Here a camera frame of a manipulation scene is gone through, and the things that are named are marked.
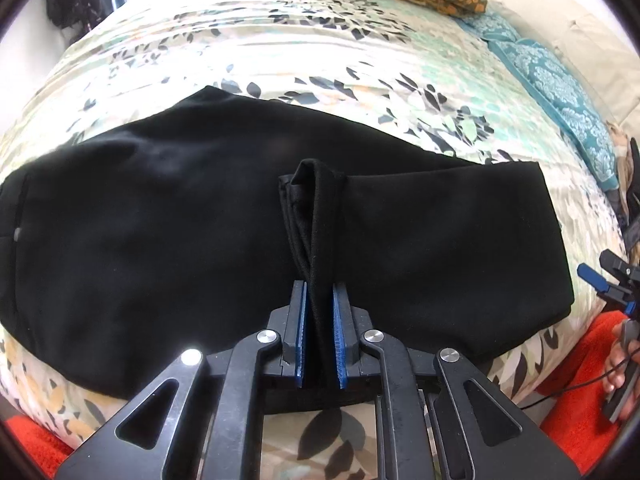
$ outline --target red towel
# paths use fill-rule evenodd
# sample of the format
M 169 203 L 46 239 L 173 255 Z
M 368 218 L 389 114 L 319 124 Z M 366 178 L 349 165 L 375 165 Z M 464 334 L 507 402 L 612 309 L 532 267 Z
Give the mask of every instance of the red towel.
M 538 392 L 549 395 L 602 375 L 605 359 L 616 340 L 611 330 L 624 319 L 626 316 L 621 312 L 600 314 Z M 582 474 L 602 457 L 620 428 L 619 423 L 611 424 L 602 416 L 605 396 L 601 381 L 564 393 L 540 425 Z
M 73 449 L 67 444 L 37 425 L 28 416 L 12 416 L 6 424 L 31 459 L 49 478 L 54 477 L 60 464 L 73 453 Z

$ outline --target wire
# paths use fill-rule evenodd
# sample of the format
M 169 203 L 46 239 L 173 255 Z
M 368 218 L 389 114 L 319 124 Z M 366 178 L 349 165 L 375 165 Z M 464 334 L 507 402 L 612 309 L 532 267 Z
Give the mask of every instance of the wire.
M 532 402 L 531 404 L 528 404 L 527 406 L 523 406 L 521 408 L 521 410 L 528 410 L 529 408 L 533 408 L 534 406 L 537 406 L 538 404 L 540 404 L 540 402 L 545 402 L 545 400 L 550 399 L 551 397 L 557 397 L 558 395 L 562 395 L 562 394 L 564 394 L 566 392 L 570 392 L 572 390 L 577 390 L 578 388 L 583 388 L 585 386 L 589 386 L 590 384 L 597 383 L 598 381 L 603 380 L 606 376 L 608 376 L 608 375 L 612 374 L 613 372 L 615 372 L 616 370 L 618 370 L 622 365 L 625 365 L 626 363 L 631 361 L 631 358 L 634 355 L 636 355 L 638 352 L 640 352 L 640 348 L 638 348 L 638 349 L 634 350 L 633 352 L 631 352 L 631 354 L 629 354 L 629 356 L 626 357 L 623 361 L 620 361 L 611 370 L 609 370 L 608 372 L 604 372 L 602 375 L 600 375 L 599 377 L 596 377 L 595 379 L 592 379 L 590 381 L 586 381 L 585 383 L 574 384 L 573 386 L 568 386 L 566 388 L 563 388 L 562 390 L 558 390 L 557 392 L 554 392 L 551 395 L 548 395 L 546 397 L 542 397 L 542 399 L 538 399 L 536 402 Z

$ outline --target person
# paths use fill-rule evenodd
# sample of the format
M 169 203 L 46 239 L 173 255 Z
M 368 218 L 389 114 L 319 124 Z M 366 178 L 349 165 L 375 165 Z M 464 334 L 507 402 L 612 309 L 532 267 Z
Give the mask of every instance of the person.
M 628 354 L 625 353 L 624 349 L 622 348 L 622 344 L 620 343 L 621 332 L 622 332 L 622 323 L 618 323 L 615 327 L 613 327 L 613 330 L 612 330 L 613 335 L 616 337 L 616 341 L 613 343 L 613 346 L 611 347 L 611 351 L 609 352 L 609 355 L 605 359 L 605 363 L 604 363 L 605 372 L 609 372 L 612 368 L 614 368 L 615 366 L 619 365 L 622 361 L 624 361 L 629 354 L 631 354 L 632 352 L 640 348 L 640 341 L 635 340 L 629 343 L 629 348 L 627 349 Z M 640 364 L 640 352 L 633 355 L 632 359 L 636 363 Z M 626 364 L 621 366 L 615 372 L 603 378 L 602 384 L 604 386 L 604 391 L 607 394 L 610 394 L 611 392 L 613 392 L 613 390 L 617 388 L 621 388 L 623 386 L 623 384 L 625 383 L 625 369 L 626 369 Z M 629 416 L 631 415 L 631 413 L 633 412 L 636 406 L 636 403 L 638 402 L 639 397 L 640 397 L 640 379 L 638 379 L 638 382 L 636 382 L 633 393 L 626 400 L 625 405 L 620 411 L 619 420 L 624 422 L 629 418 Z

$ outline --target bed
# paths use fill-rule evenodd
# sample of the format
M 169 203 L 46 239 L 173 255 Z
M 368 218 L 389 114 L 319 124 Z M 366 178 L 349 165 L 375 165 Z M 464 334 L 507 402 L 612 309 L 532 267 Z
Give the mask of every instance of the bed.
M 66 51 L 0 139 L 0 182 L 60 144 L 150 116 L 206 85 L 322 110 L 432 152 L 540 164 L 575 303 L 570 316 L 487 364 L 514 402 L 602 309 L 575 269 L 599 268 L 605 248 L 625 251 L 580 156 L 483 41 L 447 16 L 396 0 L 131 0 Z M 66 380 L 2 326 L 0 391 L 73 448 L 125 403 Z M 372 404 L 266 417 L 261 478 L 376 475 Z

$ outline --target black fabric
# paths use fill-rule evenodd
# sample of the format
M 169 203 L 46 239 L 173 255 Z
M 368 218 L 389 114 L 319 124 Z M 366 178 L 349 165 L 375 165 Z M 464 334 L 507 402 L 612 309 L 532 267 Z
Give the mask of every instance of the black fabric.
M 278 180 L 308 158 L 326 168 Z M 0 262 L 4 327 L 69 380 L 125 398 L 185 348 L 219 351 L 263 328 L 300 277 L 322 336 L 338 277 L 382 330 L 472 357 L 520 342 L 572 302 L 535 166 L 476 166 L 214 88 L 12 173 Z M 508 342 L 493 340 L 507 324 Z M 319 348 L 332 366 L 330 343 Z
M 569 314 L 564 245 L 536 163 L 345 177 L 305 160 L 281 182 L 309 289 L 347 283 L 351 304 L 407 346 L 453 346 L 482 362 Z M 309 264 L 316 245 L 333 247 L 334 260 Z M 321 299 L 316 323 L 332 340 Z

